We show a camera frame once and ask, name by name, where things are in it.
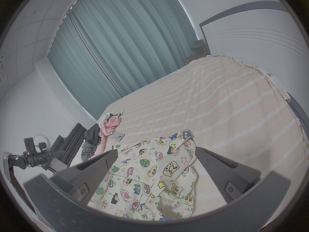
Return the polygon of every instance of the pink clothing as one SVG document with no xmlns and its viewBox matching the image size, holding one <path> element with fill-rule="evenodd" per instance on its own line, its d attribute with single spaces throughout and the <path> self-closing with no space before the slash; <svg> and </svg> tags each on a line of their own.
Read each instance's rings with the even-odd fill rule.
<svg viewBox="0 0 309 232">
<path fill-rule="evenodd" d="M 102 124 L 101 150 L 96 151 L 95 155 L 92 156 L 91 158 L 96 157 L 96 156 L 98 156 L 98 155 L 100 155 L 100 154 L 102 154 L 104 152 L 105 147 L 106 147 L 107 137 L 114 133 L 116 128 L 120 125 L 120 122 L 121 122 L 120 118 L 118 118 L 117 116 L 113 116 L 108 121 L 105 121 Z"/>
</svg>

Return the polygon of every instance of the striped bed sheet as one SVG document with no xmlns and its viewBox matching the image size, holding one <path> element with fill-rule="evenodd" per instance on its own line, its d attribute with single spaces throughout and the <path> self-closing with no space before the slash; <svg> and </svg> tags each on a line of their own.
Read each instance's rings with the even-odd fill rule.
<svg viewBox="0 0 309 232">
<path fill-rule="evenodd" d="M 307 169 L 302 134 L 287 101 L 256 68 L 233 58 L 194 60 L 110 104 L 104 113 L 120 111 L 124 113 L 117 131 L 126 134 L 121 144 L 168 137 L 188 128 L 197 146 L 256 168 L 261 178 L 275 170 L 291 179 L 271 220 L 291 200 Z M 108 139 L 106 150 L 115 144 Z M 224 206 L 200 162 L 192 167 L 198 175 L 192 215 Z"/>
</svg>

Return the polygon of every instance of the bed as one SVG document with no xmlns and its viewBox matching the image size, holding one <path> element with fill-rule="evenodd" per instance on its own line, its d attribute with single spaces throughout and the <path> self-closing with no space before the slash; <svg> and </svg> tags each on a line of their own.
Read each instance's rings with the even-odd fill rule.
<svg viewBox="0 0 309 232">
<path fill-rule="evenodd" d="M 117 128 L 125 134 L 121 144 L 188 128 L 197 146 L 256 168 L 261 178 L 272 169 L 288 177 L 291 186 L 273 219 L 307 170 L 307 138 L 282 93 L 258 68 L 226 56 L 208 56 L 110 104 L 103 114 L 124 112 Z M 108 139 L 106 150 L 116 144 Z M 80 162 L 81 149 L 71 166 Z M 224 206 L 200 162 L 192 167 L 198 175 L 192 215 Z"/>
</svg>

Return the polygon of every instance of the green cartoon character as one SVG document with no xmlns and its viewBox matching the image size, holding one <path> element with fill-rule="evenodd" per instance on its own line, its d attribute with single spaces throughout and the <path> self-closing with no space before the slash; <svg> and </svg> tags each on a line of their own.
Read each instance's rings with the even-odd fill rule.
<svg viewBox="0 0 309 232">
<path fill-rule="evenodd" d="M 139 194 L 140 191 L 141 191 L 141 185 L 139 185 L 139 184 L 134 184 L 133 191 L 134 191 L 135 194 Z"/>
<path fill-rule="evenodd" d="M 118 171 L 119 171 L 119 168 L 118 168 L 117 166 L 114 166 L 113 169 L 112 169 L 112 172 L 113 172 L 113 173 L 116 173 L 116 172 L 118 172 Z"/>
<path fill-rule="evenodd" d="M 150 165 L 150 162 L 147 159 L 140 160 L 139 163 L 144 168 L 147 168 Z"/>
<path fill-rule="evenodd" d="M 98 188 L 96 193 L 97 193 L 97 195 L 103 195 L 104 189 L 103 188 Z"/>
</svg>

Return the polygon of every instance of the bed sheet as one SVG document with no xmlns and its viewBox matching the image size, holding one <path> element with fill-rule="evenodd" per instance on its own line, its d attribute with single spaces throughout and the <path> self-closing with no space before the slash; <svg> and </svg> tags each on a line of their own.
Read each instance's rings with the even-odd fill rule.
<svg viewBox="0 0 309 232">
<path fill-rule="evenodd" d="M 121 144 L 188 128 L 197 146 L 256 168 L 261 178 L 271 170 L 290 178 L 272 219 L 291 200 L 307 169 L 299 125 L 279 90 L 257 69 L 226 56 L 194 60 L 110 104 L 104 113 L 119 111 L 124 113 L 117 131 L 126 134 Z M 108 139 L 106 150 L 115 144 Z M 192 167 L 198 175 L 192 215 L 224 206 L 200 162 Z"/>
</svg>

